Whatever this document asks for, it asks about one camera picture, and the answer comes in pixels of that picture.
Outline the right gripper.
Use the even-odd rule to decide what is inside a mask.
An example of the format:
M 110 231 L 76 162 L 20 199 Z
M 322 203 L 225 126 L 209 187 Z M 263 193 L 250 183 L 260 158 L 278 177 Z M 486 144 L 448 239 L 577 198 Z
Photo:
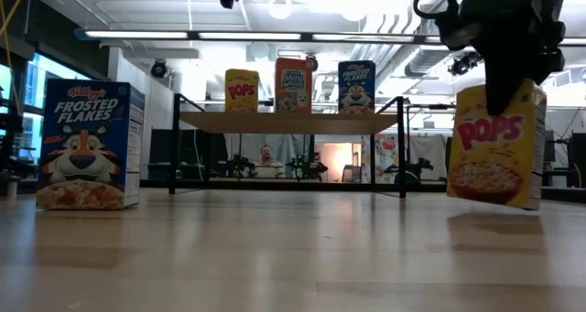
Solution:
M 471 46 L 483 58 L 486 110 L 501 115 L 523 85 L 533 87 L 563 70 L 559 44 L 564 0 L 461 0 L 437 19 L 451 50 Z

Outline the yellow Corn Pops cereal box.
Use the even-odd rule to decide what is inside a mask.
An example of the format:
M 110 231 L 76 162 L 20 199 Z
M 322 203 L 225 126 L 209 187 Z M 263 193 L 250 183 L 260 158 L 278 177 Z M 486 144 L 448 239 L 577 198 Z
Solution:
M 229 69 L 225 72 L 225 111 L 256 113 L 259 74 L 254 70 Z
M 523 210 L 541 200 L 547 95 L 524 81 L 506 110 L 486 111 L 485 88 L 456 96 L 447 194 Z

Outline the orange Mini Wheats cereal box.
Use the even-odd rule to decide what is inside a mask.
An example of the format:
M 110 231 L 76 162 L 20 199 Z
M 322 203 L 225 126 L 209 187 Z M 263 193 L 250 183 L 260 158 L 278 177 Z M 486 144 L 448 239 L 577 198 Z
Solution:
M 275 72 L 277 113 L 311 113 L 312 62 L 277 58 Z

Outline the blue Frosted Flakes cereal box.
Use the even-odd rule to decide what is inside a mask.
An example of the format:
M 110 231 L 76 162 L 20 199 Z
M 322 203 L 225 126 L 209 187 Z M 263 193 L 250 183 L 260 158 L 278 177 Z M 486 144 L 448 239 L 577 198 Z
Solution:
M 338 64 L 338 112 L 374 113 L 375 64 L 371 60 Z
M 145 95 L 126 82 L 49 79 L 37 207 L 123 210 L 139 202 Z

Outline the wooden shelf black metal legs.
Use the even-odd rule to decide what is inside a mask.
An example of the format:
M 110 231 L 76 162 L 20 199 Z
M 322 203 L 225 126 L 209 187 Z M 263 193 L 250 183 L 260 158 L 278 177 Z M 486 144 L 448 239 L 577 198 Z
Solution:
M 370 137 L 370 182 L 367 184 L 317 184 L 302 182 L 285 182 L 277 187 L 282 190 L 317 190 L 317 191 L 392 191 L 401 199 L 407 196 L 406 157 L 405 157 L 405 99 L 395 97 L 375 114 L 338 114 L 338 113 L 209 113 L 197 103 L 182 94 L 173 99 L 173 117 L 171 129 L 171 157 L 167 188 L 174 194 L 178 188 L 202 189 L 267 189 L 265 183 L 248 184 L 240 180 L 212 181 L 211 156 L 204 157 L 204 175 L 200 181 L 188 181 L 177 178 L 179 167 L 179 124 L 189 124 L 204 132 L 204 143 L 211 152 L 211 134 L 308 134 L 314 138 L 317 134 L 367 135 Z M 374 139 L 385 129 L 397 126 L 399 148 L 399 182 L 397 184 L 380 184 L 375 179 Z

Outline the black ceiling spotlight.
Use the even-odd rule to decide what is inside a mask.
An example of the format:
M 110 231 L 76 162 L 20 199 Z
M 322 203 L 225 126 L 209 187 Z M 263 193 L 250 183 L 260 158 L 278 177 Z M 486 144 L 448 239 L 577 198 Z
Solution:
M 475 51 L 468 51 L 456 57 L 448 67 L 448 72 L 453 76 L 462 76 L 477 67 L 483 61 L 483 56 Z

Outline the white globe pendant lamp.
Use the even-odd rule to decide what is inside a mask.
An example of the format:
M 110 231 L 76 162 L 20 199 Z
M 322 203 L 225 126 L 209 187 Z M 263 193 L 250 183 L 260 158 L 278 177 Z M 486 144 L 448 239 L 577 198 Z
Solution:
M 293 13 L 293 3 L 291 0 L 271 0 L 267 10 L 274 19 L 284 20 Z

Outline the black background cabinet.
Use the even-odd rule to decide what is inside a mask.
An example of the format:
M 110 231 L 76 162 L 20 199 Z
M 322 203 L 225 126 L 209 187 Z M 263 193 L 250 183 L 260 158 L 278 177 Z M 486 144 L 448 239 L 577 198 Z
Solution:
M 573 133 L 569 144 L 570 185 L 586 188 L 586 133 Z

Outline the colourful printed poster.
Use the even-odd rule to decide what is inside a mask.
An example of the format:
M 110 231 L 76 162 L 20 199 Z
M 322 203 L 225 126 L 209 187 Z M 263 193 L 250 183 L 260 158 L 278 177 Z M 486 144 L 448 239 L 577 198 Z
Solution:
M 361 180 L 371 182 L 371 136 L 361 137 Z M 395 134 L 377 134 L 374 136 L 374 174 L 377 184 L 395 182 L 396 172 L 388 171 L 390 167 L 398 167 L 399 149 Z

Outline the person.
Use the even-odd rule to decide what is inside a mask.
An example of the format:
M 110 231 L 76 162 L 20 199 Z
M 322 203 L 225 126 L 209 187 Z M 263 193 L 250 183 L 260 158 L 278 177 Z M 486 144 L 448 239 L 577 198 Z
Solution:
M 255 161 L 254 175 L 258 178 L 284 178 L 285 166 L 273 157 L 270 145 L 260 148 L 260 159 Z

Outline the large glass window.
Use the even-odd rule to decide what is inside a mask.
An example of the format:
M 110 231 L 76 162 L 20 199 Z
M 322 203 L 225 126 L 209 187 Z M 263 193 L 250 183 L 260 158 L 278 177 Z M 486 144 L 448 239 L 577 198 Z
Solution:
M 90 77 L 38 53 L 27 63 L 24 91 L 18 97 L 24 103 L 23 132 L 17 135 L 13 157 L 34 167 L 40 158 L 46 85 L 49 79 L 89 80 Z

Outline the black aluminium table frame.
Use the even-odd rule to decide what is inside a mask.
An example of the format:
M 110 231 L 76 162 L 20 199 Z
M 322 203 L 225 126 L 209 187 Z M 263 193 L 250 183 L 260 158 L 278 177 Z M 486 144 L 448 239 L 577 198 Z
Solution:
M 283 190 L 283 191 L 332 191 L 332 192 L 378 192 L 400 193 L 399 184 L 375 184 L 367 183 L 321 183 L 309 181 L 296 181 L 285 179 L 244 181 L 215 180 L 215 181 L 189 181 L 179 180 L 175 183 L 175 190 L 179 189 L 241 189 L 241 190 Z M 168 182 L 164 180 L 141 179 L 140 188 L 165 188 L 168 190 Z M 406 184 L 405 193 L 446 193 L 447 185 L 439 184 Z M 37 191 L 37 182 L 24 180 L 17 182 L 17 194 L 33 194 Z M 542 188 L 541 198 L 545 200 L 572 202 L 586 205 L 586 188 Z

